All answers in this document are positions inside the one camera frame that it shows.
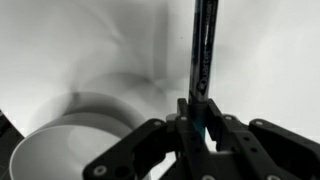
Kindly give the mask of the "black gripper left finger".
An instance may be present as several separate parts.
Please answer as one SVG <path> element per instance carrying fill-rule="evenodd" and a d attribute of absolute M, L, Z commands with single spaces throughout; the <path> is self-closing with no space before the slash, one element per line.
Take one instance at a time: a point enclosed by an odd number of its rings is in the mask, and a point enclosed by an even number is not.
<path fill-rule="evenodd" d="M 84 180 L 142 180 L 166 155 L 175 162 L 160 180 L 201 180 L 206 174 L 206 146 L 189 119 L 189 105 L 177 100 L 177 114 L 166 121 L 150 119 L 89 162 Z"/>

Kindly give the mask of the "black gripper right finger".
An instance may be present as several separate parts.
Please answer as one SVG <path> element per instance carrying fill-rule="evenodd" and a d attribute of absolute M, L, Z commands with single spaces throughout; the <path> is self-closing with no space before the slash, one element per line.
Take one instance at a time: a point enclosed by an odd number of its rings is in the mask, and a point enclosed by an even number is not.
<path fill-rule="evenodd" d="M 320 180 L 320 144 L 263 119 L 248 125 L 222 114 L 210 99 L 207 128 L 218 151 L 231 151 L 248 164 L 254 180 Z"/>

